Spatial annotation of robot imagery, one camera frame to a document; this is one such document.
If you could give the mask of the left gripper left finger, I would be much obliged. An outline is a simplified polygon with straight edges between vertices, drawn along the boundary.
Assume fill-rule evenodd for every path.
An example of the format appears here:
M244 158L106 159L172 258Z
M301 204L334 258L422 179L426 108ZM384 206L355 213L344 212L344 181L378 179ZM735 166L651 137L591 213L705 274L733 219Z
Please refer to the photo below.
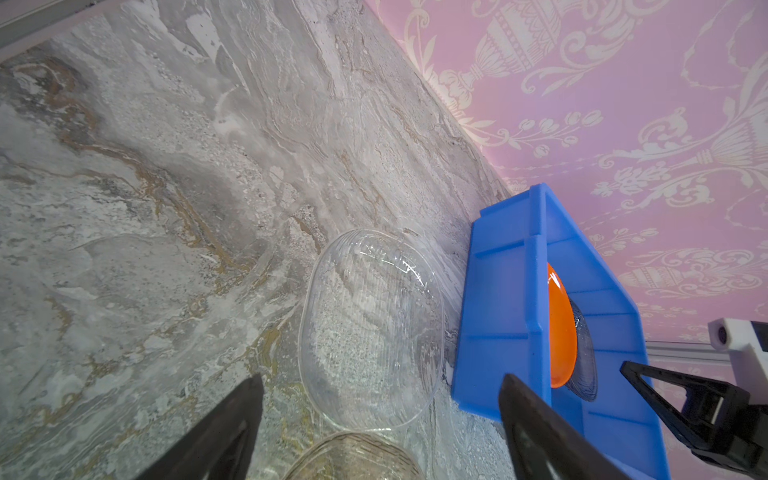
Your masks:
M140 479L244 479L263 413L259 374L243 380Z

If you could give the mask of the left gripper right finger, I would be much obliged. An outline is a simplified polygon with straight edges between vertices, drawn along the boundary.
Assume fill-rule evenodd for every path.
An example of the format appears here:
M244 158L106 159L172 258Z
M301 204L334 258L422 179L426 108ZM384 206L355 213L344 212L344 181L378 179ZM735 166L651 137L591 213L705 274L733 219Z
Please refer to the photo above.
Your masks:
M517 479L626 479L514 374L498 395L506 443Z

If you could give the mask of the clear glass plate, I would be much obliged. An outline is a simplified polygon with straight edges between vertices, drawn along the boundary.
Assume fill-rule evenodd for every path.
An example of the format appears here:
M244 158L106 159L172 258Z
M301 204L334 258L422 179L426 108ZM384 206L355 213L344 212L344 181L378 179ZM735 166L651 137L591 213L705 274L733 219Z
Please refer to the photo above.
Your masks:
M598 370L593 340L586 318L578 305L569 299L574 314L577 335L577 358L566 387L579 398L594 402L598 394Z
M427 258L372 229L319 256L298 333L310 403L343 430L387 431L432 403L444 364L443 294Z

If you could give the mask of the orange plastic plate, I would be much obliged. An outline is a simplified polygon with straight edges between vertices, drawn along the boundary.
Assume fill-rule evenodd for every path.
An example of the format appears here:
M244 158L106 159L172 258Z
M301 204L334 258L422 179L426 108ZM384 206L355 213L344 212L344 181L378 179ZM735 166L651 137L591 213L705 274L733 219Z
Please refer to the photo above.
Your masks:
M551 265L548 266L547 287L551 386L560 388L567 384L575 370L578 357L577 330L569 296Z

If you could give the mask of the brown transparent glass plate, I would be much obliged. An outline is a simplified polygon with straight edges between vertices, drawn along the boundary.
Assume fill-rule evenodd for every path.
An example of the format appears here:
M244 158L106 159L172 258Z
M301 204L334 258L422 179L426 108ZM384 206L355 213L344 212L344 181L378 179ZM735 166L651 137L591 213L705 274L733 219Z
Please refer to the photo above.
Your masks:
M342 432L308 449L284 479L423 479L411 455L373 434Z

